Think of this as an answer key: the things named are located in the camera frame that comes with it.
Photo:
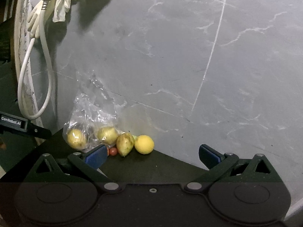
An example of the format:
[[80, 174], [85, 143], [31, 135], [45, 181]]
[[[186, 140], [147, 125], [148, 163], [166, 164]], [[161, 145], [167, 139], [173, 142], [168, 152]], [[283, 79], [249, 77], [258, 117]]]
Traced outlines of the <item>small red cherry tomato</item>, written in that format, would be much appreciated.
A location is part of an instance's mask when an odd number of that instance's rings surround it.
[[116, 147], [112, 147], [112, 148], [110, 148], [110, 149], [108, 150], [108, 152], [109, 152], [109, 155], [110, 155], [110, 156], [116, 156], [117, 153], [118, 153], [118, 150], [117, 150]]

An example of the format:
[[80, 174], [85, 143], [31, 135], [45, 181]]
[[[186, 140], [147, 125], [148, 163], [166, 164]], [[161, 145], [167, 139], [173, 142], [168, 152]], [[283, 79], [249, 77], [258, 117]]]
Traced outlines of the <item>yellow round lemon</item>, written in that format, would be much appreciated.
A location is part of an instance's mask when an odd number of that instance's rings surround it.
[[140, 135], [135, 139], [135, 149], [143, 155], [151, 153], [154, 146], [154, 141], [147, 135]]

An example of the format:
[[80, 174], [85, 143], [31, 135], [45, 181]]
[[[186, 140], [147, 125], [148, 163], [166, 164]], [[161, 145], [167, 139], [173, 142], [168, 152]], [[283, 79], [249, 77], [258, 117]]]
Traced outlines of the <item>clear plastic bag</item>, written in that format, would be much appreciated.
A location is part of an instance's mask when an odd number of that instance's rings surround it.
[[67, 142], [67, 133], [71, 129], [81, 130], [87, 138], [86, 148], [80, 151], [88, 152], [98, 145], [108, 148], [112, 145], [102, 143], [97, 138], [97, 133], [102, 127], [115, 127], [117, 129], [118, 116], [114, 99], [105, 89], [101, 79], [95, 73], [77, 73], [77, 94], [69, 121], [64, 124], [63, 137]]

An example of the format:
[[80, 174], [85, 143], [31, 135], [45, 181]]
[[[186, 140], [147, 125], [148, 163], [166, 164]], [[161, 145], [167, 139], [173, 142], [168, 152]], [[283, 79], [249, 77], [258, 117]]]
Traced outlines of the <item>yellow fruit in bag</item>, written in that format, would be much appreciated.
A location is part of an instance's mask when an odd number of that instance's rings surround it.
[[67, 143], [76, 150], [83, 150], [87, 145], [86, 135], [79, 129], [71, 129], [67, 133]]
[[97, 133], [97, 138], [104, 144], [112, 145], [118, 138], [118, 132], [115, 127], [102, 127]]

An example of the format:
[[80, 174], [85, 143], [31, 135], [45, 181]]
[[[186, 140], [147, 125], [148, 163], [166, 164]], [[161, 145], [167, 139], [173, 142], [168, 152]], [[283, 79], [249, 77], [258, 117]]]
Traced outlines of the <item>cream rubber glove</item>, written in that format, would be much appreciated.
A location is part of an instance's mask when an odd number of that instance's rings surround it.
[[[43, 0], [40, 0], [33, 10], [30, 12], [27, 18], [28, 31], [30, 32], [31, 38], [40, 37], [40, 17], [42, 11]], [[51, 15], [54, 23], [65, 22], [66, 14], [69, 12], [71, 7], [71, 0], [50, 0], [44, 14], [44, 24]]]

